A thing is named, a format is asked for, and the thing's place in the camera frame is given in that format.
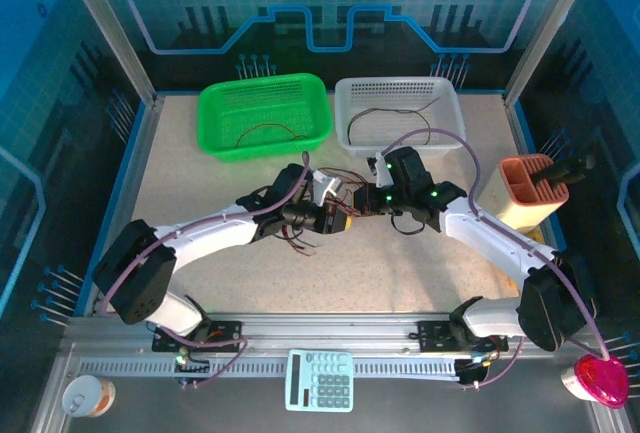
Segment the white plastic basket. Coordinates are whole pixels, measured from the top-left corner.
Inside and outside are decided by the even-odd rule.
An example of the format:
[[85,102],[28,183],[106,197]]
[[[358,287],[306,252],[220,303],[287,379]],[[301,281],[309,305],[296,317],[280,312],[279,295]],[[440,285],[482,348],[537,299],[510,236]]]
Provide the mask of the white plastic basket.
[[[353,122],[350,139],[347,130],[351,119],[369,108],[419,110],[433,100],[428,108],[415,113],[372,111]],[[435,77],[345,78],[336,84],[336,132],[338,141],[351,156],[362,158],[382,151],[400,136],[418,128],[451,131],[465,138],[464,121],[458,96],[451,82]],[[433,133],[419,133],[403,142],[423,156],[442,156],[461,145],[453,138]]]

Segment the metal base plate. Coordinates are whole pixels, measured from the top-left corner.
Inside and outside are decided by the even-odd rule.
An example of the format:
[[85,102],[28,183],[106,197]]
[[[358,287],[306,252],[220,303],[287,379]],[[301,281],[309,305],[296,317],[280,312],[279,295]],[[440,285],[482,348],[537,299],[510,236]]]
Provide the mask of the metal base plate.
[[[239,321],[212,321],[209,326],[209,330],[204,338],[206,342],[216,342],[224,340],[234,340],[242,336],[242,323]],[[160,328],[156,328],[153,335],[153,343],[151,345],[151,351],[156,353],[177,353],[180,348],[184,346],[176,342],[173,338],[167,335]],[[237,353],[240,349],[240,344],[227,345],[212,348],[198,348],[198,352],[221,352],[221,353]]]
[[490,353],[495,351],[496,346],[500,348],[500,352],[509,350],[509,344],[506,338],[497,338],[497,345],[489,338],[482,338],[482,342],[474,345],[473,348],[464,348],[460,346],[458,340],[456,340],[453,333],[451,333],[449,324],[449,321],[419,321],[417,323],[418,333],[410,336],[410,338],[418,340],[421,353],[456,351]]

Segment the calculator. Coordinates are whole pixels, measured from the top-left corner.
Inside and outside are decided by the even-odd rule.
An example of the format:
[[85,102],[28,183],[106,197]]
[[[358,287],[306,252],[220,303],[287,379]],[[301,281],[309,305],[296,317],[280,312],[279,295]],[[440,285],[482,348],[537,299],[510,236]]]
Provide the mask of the calculator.
[[349,412],[353,409],[353,357],[346,351],[291,350],[284,403],[287,410]]

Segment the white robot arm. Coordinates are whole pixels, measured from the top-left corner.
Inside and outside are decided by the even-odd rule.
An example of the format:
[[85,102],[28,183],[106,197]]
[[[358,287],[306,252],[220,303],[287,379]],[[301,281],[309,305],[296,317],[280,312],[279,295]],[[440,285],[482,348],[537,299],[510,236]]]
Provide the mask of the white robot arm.
[[[354,207],[363,215],[409,213],[423,225],[457,239],[504,271],[521,292],[520,297],[489,300],[472,298],[451,314],[452,330],[459,342],[473,345],[488,336],[528,336],[543,349],[553,351],[576,333],[584,320],[575,302],[533,251],[560,265],[571,277],[587,304],[594,305],[590,278],[583,263],[553,248],[515,232],[496,218],[479,210],[471,211],[466,193],[457,186],[435,184],[422,160],[410,147],[378,158],[378,183],[368,183],[354,192]],[[222,218],[207,222],[175,239],[168,240],[118,289],[111,304],[127,324],[151,321],[189,336],[208,321],[197,304],[171,291],[172,275],[184,265],[224,248],[246,245],[270,236],[284,225],[327,234],[344,231],[347,214],[324,204],[328,192],[339,187],[338,180],[320,172],[309,174],[307,182],[291,201],[268,215],[254,216],[265,206],[282,199],[301,174],[302,167],[289,165],[264,195],[252,193],[221,212]],[[313,201],[303,200],[313,191]],[[226,215],[245,213],[242,219],[226,221]],[[500,224],[511,238],[499,233],[487,221]],[[106,292],[123,269],[146,246],[184,225],[149,227],[144,221],[130,223],[107,251],[94,272],[94,281]]]
[[284,226],[320,234],[348,228],[347,213],[325,202],[327,194],[336,194],[340,180],[320,171],[308,173],[298,191],[282,206],[260,213],[284,200],[302,173],[302,166],[290,164],[263,194],[253,192],[218,214],[196,222],[158,227],[150,227],[143,220],[129,223],[96,266],[94,282],[107,294],[145,248],[168,233],[179,232],[155,248],[132,271],[110,303],[127,324],[150,321],[180,336],[190,335],[208,318],[199,305],[178,294],[171,284],[171,278],[183,266],[225,248],[259,241],[278,233]]

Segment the green plastic basket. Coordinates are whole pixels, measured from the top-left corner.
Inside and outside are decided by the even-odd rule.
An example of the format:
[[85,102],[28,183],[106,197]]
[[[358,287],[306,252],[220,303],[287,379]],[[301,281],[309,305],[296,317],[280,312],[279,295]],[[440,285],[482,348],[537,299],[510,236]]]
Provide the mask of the green plastic basket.
[[314,150],[332,128],[324,83],[308,73],[218,83],[198,101],[198,142],[222,161]]

